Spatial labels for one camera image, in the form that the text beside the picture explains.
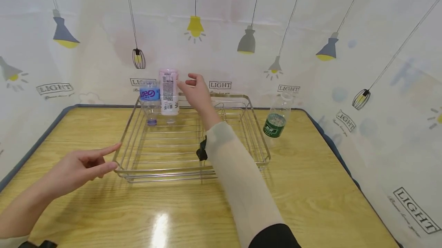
table surface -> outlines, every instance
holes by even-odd
[[[117,143],[131,111],[71,110],[0,193],[0,210],[66,153]],[[263,125],[267,111],[256,115]],[[277,142],[263,175],[303,248],[398,247],[304,112],[292,111]],[[216,179],[129,184],[115,173],[52,202],[30,236],[45,239],[65,248],[239,247]]]

green label bottle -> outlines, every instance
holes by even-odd
[[[283,90],[270,108],[267,120],[264,124],[264,134],[271,138],[280,137],[287,119],[290,116],[292,104],[294,101],[293,93]]]
[[[285,126],[285,118],[279,114],[269,114],[264,124],[264,134],[269,137],[277,138],[281,135]]]

metal rack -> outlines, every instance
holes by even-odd
[[[221,118],[232,126],[260,170],[270,161],[270,152],[250,99],[241,94],[211,94]],[[208,160],[196,155],[206,131],[198,113],[180,93],[180,113],[174,124],[162,115],[157,126],[147,126],[140,99],[121,138],[113,161],[116,173],[130,183],[216,178]]]

pendant lamp illustration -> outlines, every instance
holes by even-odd
[[[290,22],[293,18],[293,14],[295,13],[296,5],[298,4],[298,0],[295,0],[295,5],[293,6],[292,14],[290,15],[289,21],[287,23],[287,27],[285,28],[284,36],[282,37],[281,47],[279,48],[279,54],[276,56],[275,61],[271,66],[268,68],[268,70],[264,71],[264,73],[267,73],[266,78],[270,77],[270,81],[273,80],[273,75],[275,75],[276,79],[279,79],[278,74],[284,74],[281,69],[281,65],[279,64],[279,58],[281,57],[282,47],[284,46],[285,36],[287,35],[287,32],[290,27]]]
[[[14,91],[24,91],[20,82],[28,83],[23,76],[28,73],[23,73],[22,70],[6,64],[2,56],[0,56],[0,67],[2,69],[3,79],[6,81],[6,88],[12,88]]]
[[[138,48],[137,43],[137,31],[135,29],[135,20],[134,20],[134,12],[132,9],[132,0],[127,0],[129,4],[129,12],[130,18],[132,21],[132,30],[134,31],[134,39],[135,39],[135,48],[132,50],[132,62],[134,63],[135,68],[137,69],[145,69],[146,68],[146,58],[144,57],[144,53],[142,50]]]
[[[348,16],[348,13],[350,12],[351,8],[353,7],[353,4],[356,0],[353,0],[350,4],[350,7],[348,7],[347,12],[345,13],[344,18],[341,21],[341,24],[338,27],[338,30],[331,34],[331,37],[328,38],[327,44],[318,52],[316,53],[316,57],[320,59],[321,61],[330,61],[333,59],[336,59],[336,43],[338,42],[338,34],[339,30],[341,29],[342,25],[344,24],[345,19]]]
[[[381,77],[384,75],[384,73],[388,70],[388,68],[390,67],[390,65],[394,62],[394,60],[396,59],[396,57],[399,55],[399,53],[401,52],[402,48],[404,48],[404,46],[407,44],[407,42],[410,40],[410,38],[413,36],[413,34],[416,32],[416,30],[419,28],[419,26],[421,26],[421,24],[425,21],[425,19],[428,17],[428,15],[430,15],[431,11],[434,9],[434,7],[436,7],[436,5],[439,3],[440,0],[436,0],[433,5],[430,7],[430,9],[428,9],[428,11],[425,13],[425,15],[421,18],[421,20],[416,24],[416,26],[413,28],[412,32],[410,32],[410,34],[407,36],[407,38],[405,39],[405,41],[401,44],[401,46],[399,47],[399,49],[396,51],[396,53],[393,55],[393,57],[390,59],[390,62],[388,62],[388,64],[386,65],[386,67],[382,70],[382,72],[379,74],[378,77],[376,77],[376,80],[373,82],[373,84],[368,88],[368,89],[363,89],[362,91],[358,92],[358,94],[355,96],[355,98],[353,99],[352,102],[352,106],[357,109],[360,110],[362,109],[368,102],[368,100],[371,97],[371,92],[370,90],[373,88],[373,86],[379,81],[379,79],[381,79]]]
[[[253,33],[255,33],[255,30],[253,30],[253,21],[255,19],[255,11],[256,11],[256,5],[258,3],[258,0],[255,0],[255,8],[253,8],[253,15],[251,18],[251,24],[247,26],[247,29],[245,30],[245,35],[241,38],[241,41],[239,41],[238,44],[238,51],[239,53],[243,54],[253,54],[255,53],[255,37],[253,36]]]
[[[52,0],[52,2],[54,4],[54,9],[52,10],[53,19],[56,23],[53,40],[58,42],[65,48],[77,47],[80,42],[69,32],[68,28],[64,24],[64,18],[62,18],[60,15],[56,0]]]
[[[201,24],[201,18],[196,15],[196,1],[195,0],[195,16],[191,16],[191,21],[189,22],[189,26],[187,27],[187,32],[184,35],[190,35],[187,39],[190,41],[193,38],[194,44],[196,44],[196,39],[198,38],[200,41],[201,36],[206,36],[204,32],[203,25]]]
[[[273,62],[269,69],[264,71],[264,73],[267,73],[266,78],[270,77],[270,81],[273,79],[273,75],[276,79],[279,79],[278,74],[284,74],[281,70],[281,65],[279,64],[279,56],[276,56],[275,62]]]

plastic bottle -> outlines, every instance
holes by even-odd
[[[267,138],[267,144],[271,143],[272,139],[280,137],[287,120],[289,119],[292,104],[293,104],[293,94],[290,91],[283,91],[281,96],[277,97],[275,102],[273,102],[270,108],[269,114],[267,115],[267,120],[264,124],[264,134],[269,137]]]
[[[178,70],[173,68],[160,69],[161,114],[167,116],[166,122],[175,122],[180,106],[178,105]]]
[[[156,80],[140,82],[140,103],[145,113],[147,125],[157,125],[157,114],[161,107],[160,88]]]

